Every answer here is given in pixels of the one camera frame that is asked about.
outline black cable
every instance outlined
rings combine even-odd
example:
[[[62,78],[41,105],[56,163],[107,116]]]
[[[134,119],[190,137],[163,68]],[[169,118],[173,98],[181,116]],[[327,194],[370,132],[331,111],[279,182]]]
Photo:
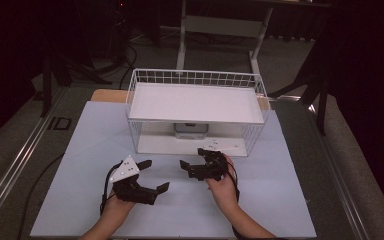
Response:
[[[121,68],[122,66],[123,66],[123,59],[120,57],[115,57],[110,65],[97,68],[97,69],[90,69],[89,71],[95,74],[104,74],[110,71],[114,71],[117,68]]]
[[[205,34],[205,33],[193,33],[193,35],[200,35],[200,36],[203,36],[205,38],[207,38],[207,41],[201,41],[201,40],[198,40],[198,39],[195,39],[195,38],[192,38],[192,37],[189,37],[189,36],[186,36],[186,40],[188,41],[193,41],[195,43],[197,43],[198,45],[204,45],[204,46],[208,46],[208,45],[211,45],[213,44],[213,41],[210,37],[209,34]]]
[[[24,204],[24,210],[23,210],[23,216],[21,218],[21,223],[20,223],[20,227],[18,229],[18,236],[17,236],[17,240],[21,240],[21,236],[23,234],[23,228],[24,228],[24,221],[26,220],[26,214],[27,214],[27,208],[29,206],[29,202],[30,202],[30,198],[33,194],[33,191],[37,185],[37,183],[39,182],[39,180],[42,178],[43,174],[45,174],[45,172],[54,164],[56,163],[58,160],[60,160],[62,157],[64,156],[64,153],[59,155],[58,157],[56,157],[54,160],[52,160],[52,162],[50,162],[48,164],[48,166],[46,166],[45,169],[43,169],[43,171],[40,173],[39,177],[36,178],[35,182],[33,183],[33,186],[32,188],[30,189],[30,192],[29,192],[29,195],[27,196],[27,200],[26,200],[26,203]]]
[[[222,41],[222,40],[216,39],[215,37],[216,35],[210,35],[210,38],[212,39],[212,44],[220,44],[220,45],[236,45],[236,44],[242,43],[243,41],[245,41],[245,39],[247,39],[246,37],[235,36],[235,37],[231,37],[227,41]]]
[[[136,59],[137,59],[137,56],[138,56],[138,53],[137,53],[136,49],[134,49],[134,48],[133,48],[132,46],[130,46],[130,45],[127,45],[127,47],[130,48],[130,49],[133,51],[133,53],[134,53],[134,58],[133,58],[133,61],[130,62],[130,60],[129,60],[127,57],[125,57],[126,63],[129,65],[129,67],[127,68],[126,72],[124,72],[123,76],[122,76],[121,79],[120,79],[120,84],[119,84],[119,86],[118,86],[118,89],[119,89],[119,90],[121,90],[121,85],[123,84],[123,81],[124,81],[124,79],[126,78],[126,76],[127,76],[127,74],[129,73],[129,71],[130,71],[130,70],[133,71],[133,70],[135,69],[134,64],[135,64]]]
[[[115,194],[113,194],[113,195],[111,195],[110,197],[107,198],[108,182],[110,180],[111,173],[114,170],[116,170],[117,168],[119,168],[122,163],[123,163],[123,161],[121,163],[119,163],[119,164],[116,164],[116,165],[112,166],[110,171],[108,171],[107,177],[105,178],[104,194],[102,194],[102,201],[101,201],[101,205],[99,206],[99,213],[100,213],[100,215],[102,215],[102,212],[104,211],[105,204],[107,203],[107,200],[112,198],[115,195]]]
[[[223,168],[222,164],[218,160],[214,159],[213,161],[216,162],[217,165],[220,166],[220,168]],[[233,186],[235,187],[236,200],[239,202],[240,191],[238,187],[238,174],[236,173],[236,169],[233,166],[233,164],[231,164],[230,162],[227,162],[227,163],[232,167],[233,172],[235,173],[235,177],[233,177],[232,174],[229,172],[229,168],[227,169],[227,172],[226,172],[227,176],[229,176],[229,178],[232,180]]]

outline human hand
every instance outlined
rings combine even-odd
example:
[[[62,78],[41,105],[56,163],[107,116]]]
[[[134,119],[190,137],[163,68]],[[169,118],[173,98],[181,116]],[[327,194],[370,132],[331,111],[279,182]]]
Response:
[[[234,174],[232,160],[226,154],[223,155],[226,157],[228,162],[228,171],[230,175],[236,177]],[[213,194],[217,206],[223,213],[231,208],[238,206],[235,183],[227,173],[224,174],[220,181],[216,181],[214,179],[205,179],[205,181],[207,182],[208,187]]]
[[[114,192],[111,191],[98,222],[80,239],[105,240],[109,238],[124,223],[135,204],[134,202],[118,199]]]

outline white table surface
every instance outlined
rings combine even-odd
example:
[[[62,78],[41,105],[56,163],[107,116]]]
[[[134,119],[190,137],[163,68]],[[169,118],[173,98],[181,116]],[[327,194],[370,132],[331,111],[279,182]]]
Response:
[[[155,205],[137,204],[119,238],[232,238],[204,181],[188,178],[179,160],[203,164],[200,156],[134,152],[125,104],[88,102],[31,231],[36,237],[78,237],[99,218],[109,169],[131,155],[151,159],[138,183],[156,188],[170,182]],[[232,159],[239,178],[240,205],[278,237],[316,237],[313,223],[279,121],[274,111],[249,157]]]

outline tripod leg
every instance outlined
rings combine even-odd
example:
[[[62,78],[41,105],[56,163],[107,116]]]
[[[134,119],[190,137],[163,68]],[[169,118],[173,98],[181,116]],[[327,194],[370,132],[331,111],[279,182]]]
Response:
[[[326,133],[324,130],[324,119],[326,115],[328,85],[329,85],[329,81],[324,80],[322,88],[320,90],[319,108],[317,110],[317,119],[316,119],[317,127],[319,128],[319,131],[323,136],[326,136]]]
[[[310,106],[320,94],[322,84],[320,80],[308,84],[299,101],[304,105]]]
[[[272,92],[272,93],[269,93],[267,94],[268,97],[271,97],[271,98],[278,98],[296,88],[299,88],[301,86],[304,86],[306,84],[310,84],[311,82],[313,82],[316,78],[316,75],[310,75],[302,80],[298,80],[298,81],[295,81],[293,83],[291,83],[290,85],[286,86],[286,87],[283,87],[275,92]]]
[[[67,66],[65,66],[61,62],[61,60],[55,55],[51,55],[49,61],[50,61],[51,71],[54,73],[54,76],[57,82],[61,86],[70,86],[73,80],[71,79]]]
[[[40,117],[46,116],[52,104],[52,74],[51,74],[51,63],[49,55],[45,56],[43,61],[43,92],[42,92],[42,113]]]

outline hand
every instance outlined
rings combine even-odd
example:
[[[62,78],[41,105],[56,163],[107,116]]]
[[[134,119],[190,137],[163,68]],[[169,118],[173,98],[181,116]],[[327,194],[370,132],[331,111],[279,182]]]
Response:
[[[224,156],[229,163],[228,171],[230,175],[236,177],[232,160],[227,155]],[[225,174],[220,181],[214,179],[206,179],[206,181],[217,206],[239,234],[246,238],[261,239],[275,237],[271,232],[254,221],[254,219],[239,206],[236,197],[235,183],[228,174]]]
[[[225,154],[224,156],[228,162],[228,171],[230,175],[236,177],[232,167],[232,160],[229,158],[229,156]],[[213,194],[217,206],[223,213],[228,209],[237,207],[238,201],[236,197],[235,183],[227,174],[224,174],[220,181],[216,181],[214,179],[205,179],[205,181],[207,182],[208,187]]]
[[[132,210],[134,206],[134,202],[120,200],[114,195],[114,192],[111,191],[98,222],[80,239],[105,240],[109,238],[124,223],[130,210]]]

